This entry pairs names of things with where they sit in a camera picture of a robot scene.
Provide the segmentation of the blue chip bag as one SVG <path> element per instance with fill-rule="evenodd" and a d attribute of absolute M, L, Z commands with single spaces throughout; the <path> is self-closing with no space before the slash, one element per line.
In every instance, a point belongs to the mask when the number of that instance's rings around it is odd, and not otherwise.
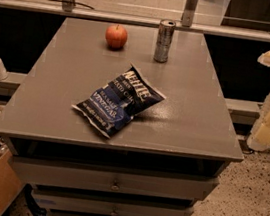
<path fill-rule="evenodd" d="M 87 100 L 73 105 L 97 131 L 107 138 L 125 127 L 144 110 L 166 99 L 138 72 L 134 65 L 107 85 L 96 89 Z"/>

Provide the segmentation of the red apple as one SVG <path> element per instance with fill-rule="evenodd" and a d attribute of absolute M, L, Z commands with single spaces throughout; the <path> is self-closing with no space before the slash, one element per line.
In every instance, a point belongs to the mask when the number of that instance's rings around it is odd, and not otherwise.
<path fill-rule="evenodd" d="M 105 39 L 110 48 L 120 49 L 127 43 L 128 33 L 122 25 L 110 25 L 106 28 Z"/>

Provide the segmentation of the top grey drawer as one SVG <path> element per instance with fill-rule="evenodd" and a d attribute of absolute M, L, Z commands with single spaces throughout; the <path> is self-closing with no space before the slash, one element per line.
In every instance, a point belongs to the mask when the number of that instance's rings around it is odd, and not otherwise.
<path fill-rule="evenodd" d="M 200 201 L 219 184 L 217 178 L 100 168 L 20 156 L 14 156 L 10 164 L 25 183 L 159 198 Z"/>

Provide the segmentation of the middle grey drawer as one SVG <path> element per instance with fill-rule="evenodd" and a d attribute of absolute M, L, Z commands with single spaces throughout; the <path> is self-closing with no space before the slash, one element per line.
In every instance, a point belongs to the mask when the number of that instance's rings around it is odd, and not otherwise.
<path fill-rule="evenodd" d="M 144 203 L 118 203 L 105 201 L 103 198 L 72 198 L 71 196 L 54 195 L 54 193 L 45 194 L 38 190 L 34 190 L 32 196 L 44 208 L 110 216 L 191 216 L 194 211 L 192 207 L 174 207 L 152 203 L 147 205 Z"/>

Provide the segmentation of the grey drawer cabinet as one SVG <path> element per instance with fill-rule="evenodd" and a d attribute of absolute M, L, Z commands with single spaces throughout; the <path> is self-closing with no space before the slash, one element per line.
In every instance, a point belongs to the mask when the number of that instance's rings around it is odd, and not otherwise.
<path fill-rule="evenodd" d="M 12 169 L 48 216 L 190 216 L 242 151 L 205 38 L 67 19 L 0 115 Z"/>

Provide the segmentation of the silver drink can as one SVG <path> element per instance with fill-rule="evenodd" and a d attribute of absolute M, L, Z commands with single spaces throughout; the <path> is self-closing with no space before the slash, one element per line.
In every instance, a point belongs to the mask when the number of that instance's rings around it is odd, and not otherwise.
<path fill-rule="evenodd" d="M 176 22 L 170 19 L 162 19 L 159 25 L 159 32 L 156 38 L 154 60 L 165 63 L 168 60 L 168 53 L 173 40 Z"/>

